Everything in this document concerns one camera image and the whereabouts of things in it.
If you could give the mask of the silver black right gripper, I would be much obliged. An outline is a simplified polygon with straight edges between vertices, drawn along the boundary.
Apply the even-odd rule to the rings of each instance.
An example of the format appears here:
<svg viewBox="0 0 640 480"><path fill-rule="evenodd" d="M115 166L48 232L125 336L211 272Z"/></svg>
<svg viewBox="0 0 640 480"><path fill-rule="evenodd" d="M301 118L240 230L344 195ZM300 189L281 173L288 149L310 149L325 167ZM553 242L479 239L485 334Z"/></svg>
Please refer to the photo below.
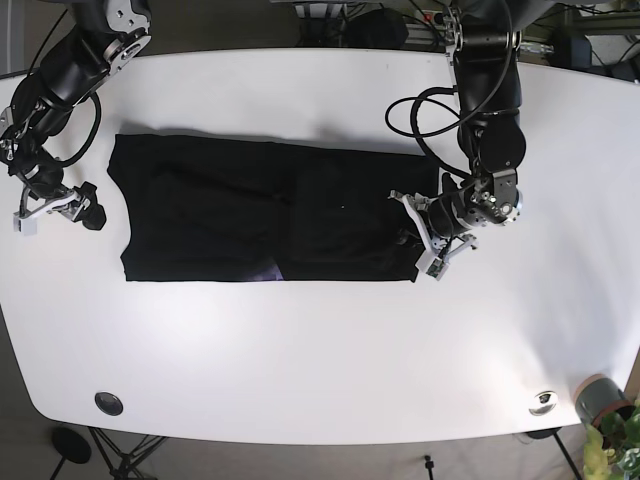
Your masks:
<svg viewBox="0 0 640 480"><path fill-rule="evenodd" d="M16 232L35 235L37 220L52 213L81 222L92 231L105 226L107 217L98 201L97 187L84 182L75 190L63 184L64 169L76 162L76 155L67 160L53 157L31 133L19 136L18 129L9 126L1 134L1 162L8 167L8 175L23 185L18 211L13 214ZM30 210L29 199L45 202Z"/></svg>

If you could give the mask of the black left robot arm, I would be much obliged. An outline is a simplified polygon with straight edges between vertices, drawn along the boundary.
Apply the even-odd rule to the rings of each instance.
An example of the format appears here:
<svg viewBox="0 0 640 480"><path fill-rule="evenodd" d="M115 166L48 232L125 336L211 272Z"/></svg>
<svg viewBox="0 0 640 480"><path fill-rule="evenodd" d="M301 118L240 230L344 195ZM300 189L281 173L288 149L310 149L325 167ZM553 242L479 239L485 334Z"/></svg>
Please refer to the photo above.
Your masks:
<svg viewBox="0 0 640 480"><path fill-rule="evenodd" d="M523 202L517 169L526 152L519 124L521 34L508 2L453 1L444 20L453 84L408 98L410 129L404 134L438 164L442 191L433 197L389 194L403 205L424 247L417 270L436 280L455 255L476 248L473 229L517 220ZM420 107L441 96L456 97L455 122L421 130Z"/></svg>

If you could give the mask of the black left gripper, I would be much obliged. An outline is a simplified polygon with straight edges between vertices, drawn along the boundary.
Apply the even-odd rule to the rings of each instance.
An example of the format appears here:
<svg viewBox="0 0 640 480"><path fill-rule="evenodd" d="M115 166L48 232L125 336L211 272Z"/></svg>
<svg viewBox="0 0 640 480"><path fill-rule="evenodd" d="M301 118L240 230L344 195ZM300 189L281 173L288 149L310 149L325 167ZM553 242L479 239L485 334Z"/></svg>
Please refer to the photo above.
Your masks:
<svg viewBox="0 0 640 480"><path fill-rule="evenodd" d="M459 183L445 170L441 175L442 192L437 197L391 190L389 199L402 205L412 223L410 232L417 235L423 248L416 269L440 280L453 257L478 248L478 239L469 233L471 230L514 222L523 203L517 184L515 169L479 171Z"/></svg>

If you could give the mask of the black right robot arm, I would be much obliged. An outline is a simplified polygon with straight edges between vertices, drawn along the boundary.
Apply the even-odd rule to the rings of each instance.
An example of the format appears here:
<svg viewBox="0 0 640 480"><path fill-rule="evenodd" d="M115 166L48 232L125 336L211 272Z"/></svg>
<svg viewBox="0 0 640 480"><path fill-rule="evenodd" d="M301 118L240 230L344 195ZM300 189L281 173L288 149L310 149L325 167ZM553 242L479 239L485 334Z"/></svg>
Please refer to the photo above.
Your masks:
<svg viewBox="0 0 640 480"><path fill-rule="evenodd" d="M64 172L75 165L95 140L102 118L98 90L120 72L151 40L151 9L146 1L68 1L71 31L48 53L38 52L1 112L1 162L22 185L16 231L37 230L38 218L58 213L86 229L106 223L95 185L67 187ZM90 101L94 120L87 139L66 160L44 147L66 127L79 104Z"/></svg>

